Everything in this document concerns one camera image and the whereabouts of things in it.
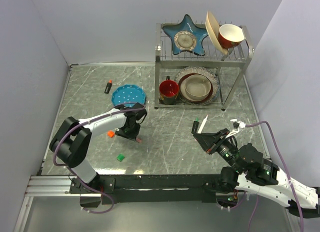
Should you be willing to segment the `white pink-tipped marker pen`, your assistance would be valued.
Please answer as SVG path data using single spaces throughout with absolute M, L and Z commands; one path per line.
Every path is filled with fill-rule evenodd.
M 203 121 L 202 121 L 202 123 L 201 123 L 201 125 L 200 125 L 200 127 L 199 127 L 199 129 L 198 129 L 198 131 L 197 131 L 199 134 L 202 133 L 203 128 L 204 128 L 204 126 L 206 125 L 207 119 L 208 119 L 208 115 L 203 119 Z

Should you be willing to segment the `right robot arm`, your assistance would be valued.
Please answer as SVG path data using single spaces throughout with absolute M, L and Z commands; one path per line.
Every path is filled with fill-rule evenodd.
M 308 187 L 289 178 L 251 143 L 239 148 L 236 138 L 229 136 L 228 129 L 216 133 L 198 133 L 192 129 L 191 133 L 207 154 L 218 153 L 228 163 L 218 179 L 209 184 L 213 190 L 220 193 L 243 190 L 280 204 L 292 215 L 319 218 L 318 187 Z

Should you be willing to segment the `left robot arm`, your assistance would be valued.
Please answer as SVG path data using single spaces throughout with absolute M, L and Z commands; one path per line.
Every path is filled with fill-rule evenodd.
M 71 169 L 82 180 L 81 187 L 88 193 L 99 188 L 99 174 L 86 160 L 91 139 L 111 130 L 117 136 L 135 141 L 141 123 L 147 116 L 140 103 L 120 104 L 110 111 L 87 119 L 66 118 L 52 138 L 49 149 L 55 166 Z

